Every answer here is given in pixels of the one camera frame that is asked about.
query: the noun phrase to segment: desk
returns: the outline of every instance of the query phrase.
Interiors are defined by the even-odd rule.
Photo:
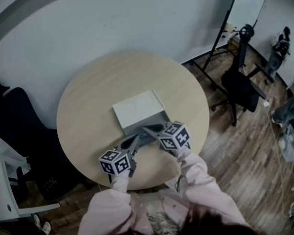
[[[142,51],[99,58],[81,70],[66,87],[57,112],[61,146],[86,177],[110,186],[98,158],[124,138],[112,105],[154,89],[172,121],[185,123],[191,148],[199,153],[208,133],[206,96],[194,76],[179,63]],[[154,144],[135,155],[137,169],[129,189],[160,185],[179,174],[176,158]]]

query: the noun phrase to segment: pink sleeve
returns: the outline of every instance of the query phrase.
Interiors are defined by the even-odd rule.
[[[207,164],[200,156],[184,149],[177,153],[177,161],[181,163],[182,175],[187,181],[183,192],[185,200],[214,209],[223,218],[246,225],[234,200],[220,190],[215,178],[207,174]]]
[[[112,188],[96,193],[83,216],[79,235],[120,234],[128,231],[135,217],[127,194],[128,172],[115,177]]]

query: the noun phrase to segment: whiteboard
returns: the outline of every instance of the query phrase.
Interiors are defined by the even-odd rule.
[[[245,24],[254,26],[265,0],[235,0],[228,23],[240,30]]]

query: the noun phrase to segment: chair armrest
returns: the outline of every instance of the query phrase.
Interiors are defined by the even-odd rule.
[[[260,97],[262,97],[263,99],[267,98],[266,94],[254,82],[251,81],[250,84]]]

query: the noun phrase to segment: hair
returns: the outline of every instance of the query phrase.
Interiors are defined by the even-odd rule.
[[[188,214],[183,228],[177,233],[178,235],[264,235],[264,233],[256,232],[252,228],[240,224],[224,224],[220,215],[206,212],[203,216],[197,211],[193,215]],[[122,235],[142,235],[132,230]]]
[[[290,41],[290,34],[291,34],[290,28],[285,27],[283,31],[284,31],[284,34],[285,34],[286,41],[289,42]]]

